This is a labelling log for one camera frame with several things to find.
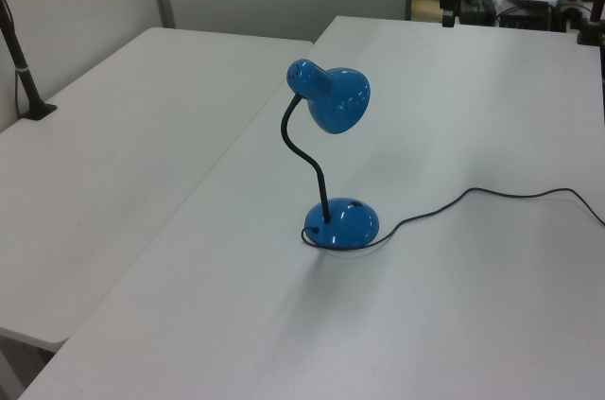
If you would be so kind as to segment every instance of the white desk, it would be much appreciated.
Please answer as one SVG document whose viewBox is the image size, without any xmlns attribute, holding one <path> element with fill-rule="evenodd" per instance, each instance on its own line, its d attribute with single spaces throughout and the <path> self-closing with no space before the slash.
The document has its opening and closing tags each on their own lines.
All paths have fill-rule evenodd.
<svg viewBox="0 0 605 400">
<path fill-rule="evenodd" d="M 304 106 L 290 128 L 380 235 L 471 185 L 571 186 L 605 214 L 598 51 L 573 36 L 337 18 L 308 56 L 370 80 L 352 130 L 325 134 Z M 256 115 L 24 400 L 602 397 L 605 228 L 566 196 L 471 196 L 365 257 L 308 248 L 319 198 L 280 138 L 291 96 Z"/>
<path fill-rule="evenodd" d="M 151 29 L 0 135 L 0 335 L 57 350 L 311 43 Z"/>
</svg>

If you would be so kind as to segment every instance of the black pole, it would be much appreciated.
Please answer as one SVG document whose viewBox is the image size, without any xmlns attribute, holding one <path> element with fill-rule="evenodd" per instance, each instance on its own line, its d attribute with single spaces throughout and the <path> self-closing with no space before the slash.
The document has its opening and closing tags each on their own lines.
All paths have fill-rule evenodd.
<svg viewBox="0 0 605 400">
<path fill-rule="evenodd" d="M 582 19 L 581 28 L 578 34 L 578 43 L 582 45 L 598 45 L 602 36 L 603 24 L 601 23 L 601 15 L 603 13 L 603 5 L 605 0 L 595 0 L 593 10 L 590 12 L 589 19 Z"/>
<path fill-rule="evenodd" d="M 26 90 L 27 98 L 29 99 L 29 111 L 24 113 L 22 117 L 39 121 L 49 113 L 54 112 L 57 109 L 57 106 L 46 104 L 40 99 L 34 79 L 31 76 L 31 72 L 29 72 L 26 57 L 24 56 L 23 50 L 19 45 L 19 40 L 17 39 L 7 0 L 0 0 L 0 28 L 2 29 L 2 35 L 4 36 L 10 55 L 12 56 L 12 61 L 15 63 L 15 71 L 19 75 L 19 78 L 23 83 L 23 88 Z"/>
<path fill-rule="evenodd" d="M 330 208 L 328 207 L 328 195 L 325 191 L 325 180 L 323 178 L 323 172 L 321 171 L 321 167 L 315 161 L 315 159 L 313 159 L 311 156 L 309 156 L 296 145 L 294 145 L 287 134 L 287 122 L 289 121 L 292 112 L 294 112 L 294 109 L 297 105 L 299 105 L 299 102 L 301 102 L 302 99 L 303 96 L 299 94 L 295 94 L 294 97 L 292 97 L 292 102 L 290 102 L 290 105 L 287 107 L 287 110 L 284 113 L 284 117 L 282 118 L 282 138 L 284 139 L 284 142 L 287 147 L 290 148 L 292 152 L 294 152 L 294 154 L 302 157 L 303 159 L 305 159 L 306 162 L 311 164 L 313 168 L 315 168 L 315 171 L 318 174 L 318 183 L 320 185 L 321 211 L 323 212 L 323 221 L 325 223 L 330 223 Z"/>
</svg>

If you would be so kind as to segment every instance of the power cord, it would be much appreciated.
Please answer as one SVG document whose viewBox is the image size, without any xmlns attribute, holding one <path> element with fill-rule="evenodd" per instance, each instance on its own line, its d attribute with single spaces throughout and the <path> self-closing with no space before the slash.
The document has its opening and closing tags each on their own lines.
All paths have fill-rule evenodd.
<svg viewBox="0 0 605 400">
<path fill-rule="evenodd" d="M 17 117 L 21 119 L 21 113 L 19 112 L 19 73 L 15 71 L 15 110 L 17 111 Z"/>
<path fill-rule="evenodd" d="M 5 11 L 9 15 L 10 24 L 12 25 L 12 29 L 15 29 L 15 22 L 12 18 L 12 12 L 10 11 L 9 2 L 7 0 L 2 0 L 2 6 Z M 17 116 L 21 119 L 21 113 L 19 112 L 19 73 L 15 70 L 15 110 L 17 111 Z"/>
<path fill-rule="evenodd" d="M 457 199 L 455 199 L 454 201 L 451 201 L 450 203 L 446 204 L 445 206 L 438 209 L 437 211 L 433 211 L 431 213 L 426 213 L 426 214 L 422 214 L 422 215 L 415 216 L 415 217 L 406 218 L 406 219 L 402 220 L 401 222 L 399 222 L 397 225 L 395 225 L 395 228 L 393 228 L 392 231 L 385 237 L 383 237 L 375 242 L 372 242 L 370 244 L 366 244 L 365 246 L 362 246 L 362 247 L 334 248 L 334 247 L 322 246 L 321 244 L 316 244 L 316 243 L 310 241 L 309 239 L 307 239 L 307 236 L 308 236 L 308 232 L 313 232 L 315 234 L 319 233 L 320 229 L 318 227 L 303 228 L 301 231 L 301 239 L 302 239 L 302 242 L 304 242 L 304 244 L 306 244 L 307 246 L 315 247 L 316 249 L 328 249 L 328 250 L 339 251 L 339 252 L 355 251 L 355 250 L 359 250 L 359 249 L 368 249 L 370 247 L 377 246 L 378 244 L 382 244 L 383 242 L 391 239 L 395 235 L 397 230 L 399 230 L 402 226 L 406 225 L 409 222 L 413 222 L 414 220 L 420 220 L 421 218 L 433 217 L 433 216 L 436 216 L 437 214 L 442 213 L 446 209 L 449 209 L 452 206 L 454 206 L 456 203 L 458 203 L 460 200 L 462 200 L 464 197 L 466 197 L 467 194 L 470 194 L 471 192 L 484 192 L 486 194 L 496 195 L 497 197 L 504 197 L 506 199 L 538 199 L 539 197 L 544 197 L 546 195 L 551 195 L 551 194 L 555 194 L 558 192 L 570 192 L 570 193 L 574 194 L 582 202 L 582 204 L 584 206 L 586 206 L 586 209 L 588 209 L 591 212 L 591 214 L 596 218 L 596 220 L 598 220 L 600 222 L 600 224 L 605 227 L 605 221 L 603 221 L 603 219 L 601 217 L 599 217 L 595 213 L 595 211 L 593 211 L 593 208 L 591 208 L 589 206 L 589 204 L 586 202 L 586 200 L 583 199 L 582 196 L 578 192 L 576 192 L 574 189 L 570 189 L 568 187 L 552 189 L 552 190 L 548 190 L 546 192 L 542 192 L 540 194 L 533 194 L 533 195 L 504 194 L 502 192 L 496 192 L 496 191 L 493 191 L 490 189 L 484 189 L 482 187 L 471 187 L 470 189 L 466 189 L 462 193 L 462 195 L 460 195 Z"/>
</svg>

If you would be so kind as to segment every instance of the blue lamp shade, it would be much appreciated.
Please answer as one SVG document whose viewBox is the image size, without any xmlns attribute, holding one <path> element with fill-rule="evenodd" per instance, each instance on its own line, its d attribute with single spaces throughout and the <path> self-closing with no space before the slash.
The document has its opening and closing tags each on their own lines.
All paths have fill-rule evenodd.
<svg viewBox="0 0 605 400">
<path fill-rule="evenodd" d="M 342 67 L 326 71 L 311 60 L 292 63 L 287 84 L 306 99 L 313 119 L 328 133 L 353 127 L 370 101 L 370 83 L 362 73 Z"/>
</svg>

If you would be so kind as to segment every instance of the blue desk lamp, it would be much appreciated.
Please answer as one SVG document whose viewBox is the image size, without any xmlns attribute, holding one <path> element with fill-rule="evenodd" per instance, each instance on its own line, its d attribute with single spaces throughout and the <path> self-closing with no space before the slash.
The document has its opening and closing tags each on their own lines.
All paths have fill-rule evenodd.
<svg viewBox="0 0 605 400">
<path fill-rule="evenodd" d="M 353 127 L 368 107 L 370 84 L 358 71 L 336 68 L 324 71 L 310 60 L 298 60 L 287 71 L 287 84 L 295 93 L 282 119 L 282 138 L 318 174 L 321 203 L 309 211 L 304 231 L 317 246 L 334 251 L 361 249 L 378 233 L 378 216 L 354 199 L 327 199 L 320 165 L 296 147 L 287 134 L 287 123 L 302 99 L 306 99 L 315 122 L 328 133 Z"/>
</svg>

